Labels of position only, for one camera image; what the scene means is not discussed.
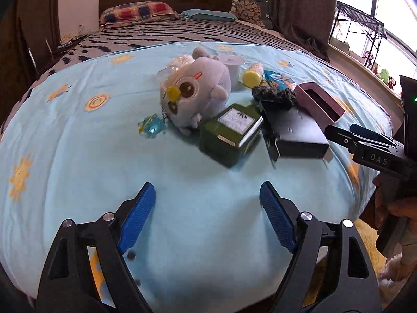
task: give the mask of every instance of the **yellow bottle cap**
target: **yellow bottle cap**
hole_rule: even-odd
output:
[[[242,75],[243,84],[248,88],[253,88],[261,83],[261,77],[253,70],[247,70]]]

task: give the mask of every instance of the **light blue pillow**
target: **light blue pillow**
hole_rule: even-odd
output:
[[[212,11],[204,9],[190,9],[181,13],[181,16],[185,19],[193,20],[207,20],[207,21],[235,21],[236,16],[232,13],[226,13],[225,11]]]

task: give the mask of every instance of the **brown curtain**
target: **brown curtain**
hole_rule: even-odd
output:
[[[269,0],[274,29],[328,62],[335,8],[336,0]]]

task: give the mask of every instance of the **toilet paper roll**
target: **toilet paper roll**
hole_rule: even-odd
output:
[[[219,55],[218,60],[229,69],[232,91],[235,91],[240,85],[240,66],[243,65],[246,60],[242,56],[238,55]]]

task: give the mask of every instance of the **black box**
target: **black box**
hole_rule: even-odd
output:
[[[297,107],[289,111],[274,102],[261,101],[262,134],[273,161],[278,157],[321,159],[329,150],[322,130],[310,114]]]

